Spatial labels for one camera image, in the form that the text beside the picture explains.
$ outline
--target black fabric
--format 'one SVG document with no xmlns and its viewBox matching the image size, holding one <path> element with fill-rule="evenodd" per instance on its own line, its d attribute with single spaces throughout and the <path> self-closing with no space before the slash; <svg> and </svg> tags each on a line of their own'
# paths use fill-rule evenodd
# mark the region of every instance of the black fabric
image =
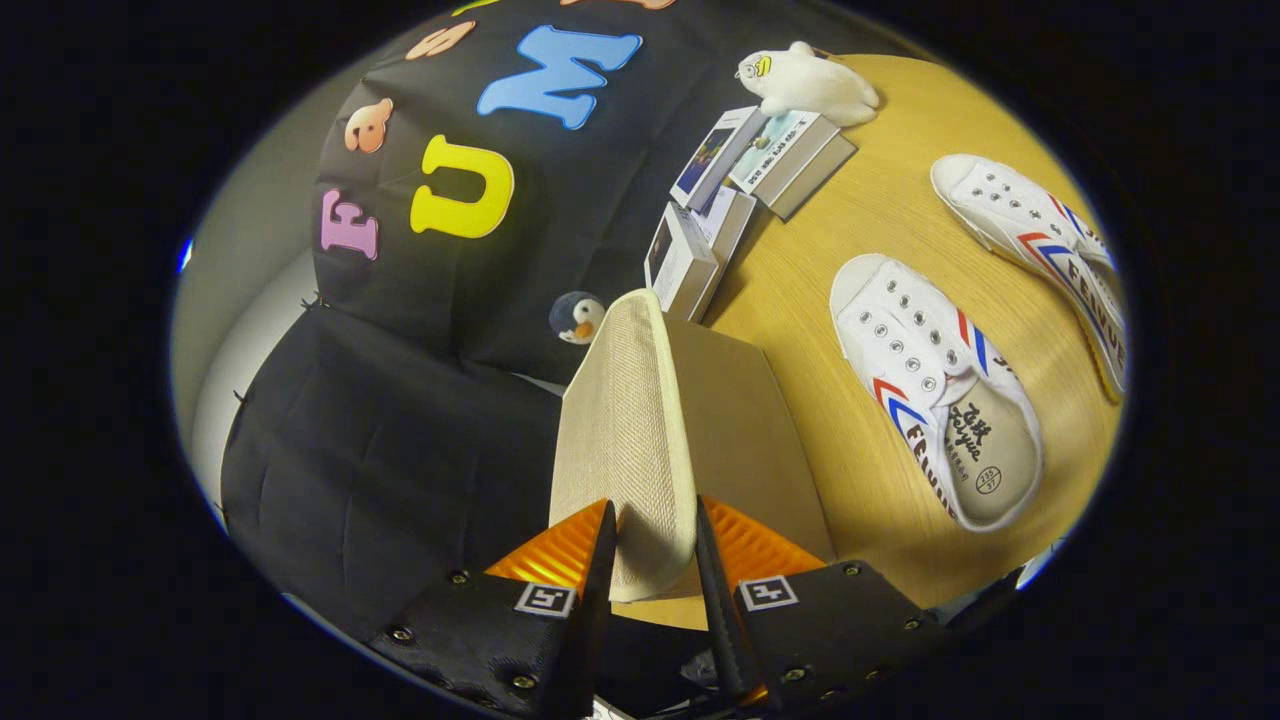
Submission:
<svg viewBox="0 0 1280 720">
<path fill-rule="evenodd" d="M 244 397 L 223 460 L 228 533 L 356 638 L 547 527 L 559 398 L 520 378 L 315 306 Z"/>
<path fill-rule="evenodd" d="M 475 20 L 449 50 L 404 60 L 434 31 Z M 586 123 L 513 109 L 476 113 L 485 87 L 534 70 L 516 51 L 530 31 L 621 36 L 644 42 L 607 85 L 585 91 L 596 105 Z M 564 384 L 582 348 L 547 325 L 554 300 L 584 290 L 605 304 L 644 287 L 643 258 L 668 190 L 721 113 L 759 99 L 733 77 L 755 50 L 805 40 L 829 53 L 908 55 L 854 15 L 815 1 L 699 0 L 649 12 L 634 3 L 504 0 L 424 22 L 390 42 L 334 120 L 315 188 L 314 241 L 320 291 L 334 306 L 436 351 Z M 394 104 L 384 146 L 344 145 L 347 120 L 383 97 Z M 415 191 L 476 200 L 484 181 L 442 168 L 424 176 L 428 141 L 483 147 L 506 156 L 515 193 L 490 234 L 460 238 L 410 228 Z M 338 188 L 379 222 L 379 255 L 321 250 L 321 196 Z"/>
</svg>

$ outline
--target canvas shoe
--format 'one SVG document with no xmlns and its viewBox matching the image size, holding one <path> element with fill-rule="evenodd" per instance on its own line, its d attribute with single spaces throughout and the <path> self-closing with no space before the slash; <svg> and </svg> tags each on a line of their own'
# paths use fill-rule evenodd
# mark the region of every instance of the canvas shoe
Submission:
<svg viewBox="0 0 1280 720">
<path fill-rule="evenodd" d="M 1012 523 L 1039 487 L 1043 448 L 1030 400 L 987 336 L 883 255 L 836 273 L 831 315 L 845 359 L 947 514 L 978 533 Z"/>
<path fill-rule="evenodd" d="M 1048 278 L 1080 318 L 1107 396 L 1125 395 L 1123 297 L 1106 243 L 1066 204 L 1012 168 L 977 155 L 933 164 L 933 191 L 987 250 Z"/>
</svg>

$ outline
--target blue letter m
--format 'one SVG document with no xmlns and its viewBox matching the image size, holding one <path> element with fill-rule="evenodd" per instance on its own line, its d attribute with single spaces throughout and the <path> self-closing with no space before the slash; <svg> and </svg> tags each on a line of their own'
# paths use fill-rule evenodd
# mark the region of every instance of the blue letter m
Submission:
<svg viewBox="0 0 1280 720">
<path fill-rule="evenodd" d="M 562 32 L 552 26 L 536 27 L 520 41 L 516 51 L 536 61 L 541 69 L 504 77 L 489 83 L 480 94 L 476 113 L 488 115 L 499 108 L 553 115 L 566 129 L 582 127 L 595 109 L 595 96 L 561 97 L 552 92 L 604 87 L 604 78 L 579 60 L 591 60 L 604 70 L 616 70 L 640 49 L 639 35 L 588 35 Z"/>
</svg>

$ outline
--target penguin plush toy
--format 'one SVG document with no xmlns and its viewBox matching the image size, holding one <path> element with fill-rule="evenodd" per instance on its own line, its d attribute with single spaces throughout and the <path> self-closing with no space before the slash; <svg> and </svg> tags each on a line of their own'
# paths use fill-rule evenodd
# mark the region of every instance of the penguin plush toy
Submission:
<svg viewBox="0 0 1280 720">
<path fill-rule="evenodd" d="M 604 305 L 590 292 L 566 292 L 556 299 L 549 319 L 564 342 L 590 345 L 604 320 Z"/>
</svg>

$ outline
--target table surface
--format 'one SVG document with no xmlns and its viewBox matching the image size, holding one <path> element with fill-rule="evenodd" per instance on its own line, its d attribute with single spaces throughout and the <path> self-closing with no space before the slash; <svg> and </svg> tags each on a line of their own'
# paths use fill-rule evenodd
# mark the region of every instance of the table surface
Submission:
<svg viewBox="0 0 1280 720">
<path fill-rule="evenodd" d="M 787 223 L 768 209 L 731 260 L 703 324 L 764 351 L 791 410 L 841 560 L 869 562 L 922 607 L 975 591 L 1030 560 L 1084 511 L 1121 406 L 1103 395 L 1084 331 L 1048 282 L 987 252 L 933 193 L 938 158 L 969 152 L 1089 205 L 1036 136 L 941 65 L 887 55 L 837 59 L 881 95 L 881 114 L 842 132 L 858 152 Z M 1011 527 L 951 520 L 884 411 L 841 356 L 828 293 L 865 252 L 929 278 L 992 338 L 1041 421 L 1044 477 Z M 618 615 L 705 629 L 700 597 L 614 603 Z"/>
</svg>

